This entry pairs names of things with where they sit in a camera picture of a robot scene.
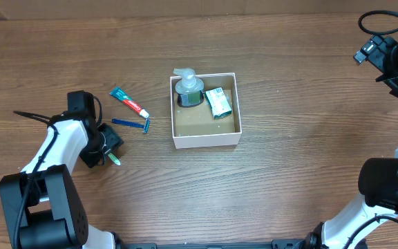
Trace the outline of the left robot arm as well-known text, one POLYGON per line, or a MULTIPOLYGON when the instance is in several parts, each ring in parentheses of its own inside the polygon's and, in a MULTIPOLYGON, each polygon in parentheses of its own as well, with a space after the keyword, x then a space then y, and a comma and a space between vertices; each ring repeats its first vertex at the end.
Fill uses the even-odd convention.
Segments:
POLYGON ((85 91, 70 92, 68 107, 51 118, 21 112, 46 125, 47 136, 35 157, 17 174, 0 181, 0 198, 13 248, 124 248, 114 232, 89 225, 71 173, 78 159, 88 167, 122 140, 102 122, 102 106, 85 91))

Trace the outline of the green toothbrush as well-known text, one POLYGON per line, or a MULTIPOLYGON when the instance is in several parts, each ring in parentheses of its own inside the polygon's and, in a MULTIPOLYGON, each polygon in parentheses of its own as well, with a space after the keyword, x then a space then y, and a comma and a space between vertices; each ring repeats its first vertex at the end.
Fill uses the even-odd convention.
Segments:
POLYGON ((114 164, 116 164, 116 165, 118 165, 118 166, 121 165, 120 160, 119 160, 113 153, 109 153, 109 154, 108 154, 108 157, 110 158, 110 160, 111 160, 114 164))

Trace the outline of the red green toothpaste tube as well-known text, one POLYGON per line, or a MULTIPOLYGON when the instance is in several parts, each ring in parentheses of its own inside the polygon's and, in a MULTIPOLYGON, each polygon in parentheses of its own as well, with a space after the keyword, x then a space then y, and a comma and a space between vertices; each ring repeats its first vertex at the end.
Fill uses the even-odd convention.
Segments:
POLYGON ((143 109, 137 102, 135 102, 124 90, 120 87, 115 87, 111 92, 110 95, 113 96, 115 99, 119 100, 121 103, 132 109, 136 112, 139 116, 148 119, 150 114, 143 109))

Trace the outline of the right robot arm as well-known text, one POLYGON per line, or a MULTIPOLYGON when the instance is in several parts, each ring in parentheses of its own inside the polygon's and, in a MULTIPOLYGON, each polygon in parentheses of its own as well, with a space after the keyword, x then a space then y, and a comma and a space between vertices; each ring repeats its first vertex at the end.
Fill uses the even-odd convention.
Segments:
MULTIPOLYGON (((354 55, 356 63, 370 62, 379 69, 376 78, 390 87, 398 98, 398 41, 393 31, 368 30, 362 21, 377 15, 376 10, 362 14, 359 28, 371 38, 354 55)), ((384 10, 383 15, 398 18, 398 12, 384 10)), ((392 158, 370 158, 361 168, 359 193, 333 219, 318 224, 305 239, 272 242, 273 248, 367 248, 366 237, 387 221, 398 224, 398 148, 392 158)))

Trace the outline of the blue disposable razor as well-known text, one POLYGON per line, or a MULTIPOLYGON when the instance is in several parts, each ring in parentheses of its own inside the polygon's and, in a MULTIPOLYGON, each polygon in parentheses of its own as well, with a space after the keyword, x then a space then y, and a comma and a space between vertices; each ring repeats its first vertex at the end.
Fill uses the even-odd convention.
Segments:
POLYGON ((117 125, 123 125, 128 127, 139 128, 142 130, 143 133, 147 133, 150 126, 150 120, 146 119, 144 124, 140 124, 138 122, 131 122, 127 120, 120 120, 120 119, 112 119, 111 122, 117 125))

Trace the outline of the purple soap pump bottle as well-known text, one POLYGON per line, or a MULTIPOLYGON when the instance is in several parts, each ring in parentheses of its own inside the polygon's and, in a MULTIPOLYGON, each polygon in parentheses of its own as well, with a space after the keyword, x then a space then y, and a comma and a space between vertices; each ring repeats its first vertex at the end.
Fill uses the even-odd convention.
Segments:
POLYGON ((189 108, 202 104, 205 84, 196 76, 196 72, 192 68, 175 68, 173 73, 181 77, 175 85, 178 106, 189 108))

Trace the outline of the green white soap bar box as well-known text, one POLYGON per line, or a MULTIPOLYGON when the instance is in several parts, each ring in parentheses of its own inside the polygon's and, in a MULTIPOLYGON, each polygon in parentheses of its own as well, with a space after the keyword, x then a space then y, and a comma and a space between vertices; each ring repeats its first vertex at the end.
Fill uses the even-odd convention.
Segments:
POLYGON ((205 98, 210 105, 214 119, 224 118, 232 113, 227 96, 221 87, 206 91, 205 98))

